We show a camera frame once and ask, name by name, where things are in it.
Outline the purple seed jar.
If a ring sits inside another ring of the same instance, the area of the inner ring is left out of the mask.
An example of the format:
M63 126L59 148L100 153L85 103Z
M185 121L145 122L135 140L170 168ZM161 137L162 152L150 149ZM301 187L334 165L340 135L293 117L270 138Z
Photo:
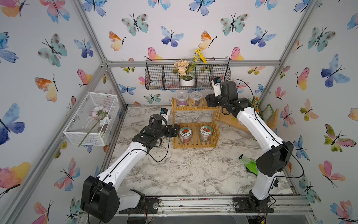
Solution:
M185 107L188 102L188 95L185 92L180 92L176 95L177 106Z

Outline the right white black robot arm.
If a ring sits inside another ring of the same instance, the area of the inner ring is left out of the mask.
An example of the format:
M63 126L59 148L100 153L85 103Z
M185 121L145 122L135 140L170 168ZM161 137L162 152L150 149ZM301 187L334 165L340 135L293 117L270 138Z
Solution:
M284 142L256 113L253 105L247 98L239 98L234 81L221 82L220 78L212 80L214 93L206 96L209 107L225 109L237 118L259 143L263 155L256 159L258 171L255 184L246 197L234 198L236 213L272 213L268 205L270 191L277 186L278 177L287 166L293 144Z

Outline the two-tier wooden slat shelf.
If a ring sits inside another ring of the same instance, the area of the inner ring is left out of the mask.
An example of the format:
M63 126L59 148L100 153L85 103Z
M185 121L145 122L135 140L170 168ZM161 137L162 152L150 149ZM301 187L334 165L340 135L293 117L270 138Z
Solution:
M209 107L206 99L200 100L200 105L198 107L193 106L193 100L188 100L188 105L181 107L177 106L177 100L172 99L171 106L171 115L174 124L178 124L180 128L188 127L192 130L192 140L186 144L182 143L179 137L173 137L173 147L174 148L202 148L202 147L216 147L220 138L220 131L218 125L218 119L222 112L222 108L220 106L217 107ZM182 122L179 123L175 119L176 113L186 112L186 113L194 113L194 112L212 112L213 117L211 122ZM208 141L201 141L200 137L200 129L202 126L209 126L212 129L212 135L209 136Z

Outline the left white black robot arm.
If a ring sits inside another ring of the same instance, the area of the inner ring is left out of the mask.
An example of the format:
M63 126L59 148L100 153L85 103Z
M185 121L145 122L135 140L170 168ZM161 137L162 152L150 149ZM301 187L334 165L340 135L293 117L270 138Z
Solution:
M153 214L145 204L145 194L130 189L126 193L117 193L119 186L151 149L159 147L163 137L177 137L179 125L168 124L170 112L161 108L159 114L149 118L149 124L136 134L126 151L106 170L97 176L89 176L83 184L81 210L87 216L97 218L101 223L108 223L120 212L134 214Z

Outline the dark seed jar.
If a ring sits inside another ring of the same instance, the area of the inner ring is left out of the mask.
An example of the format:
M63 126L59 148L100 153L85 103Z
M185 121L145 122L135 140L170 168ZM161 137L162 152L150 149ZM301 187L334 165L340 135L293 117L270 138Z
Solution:
M193 105L198 107L201 104L202 94L199 91L193 91L190 93L191 100Z

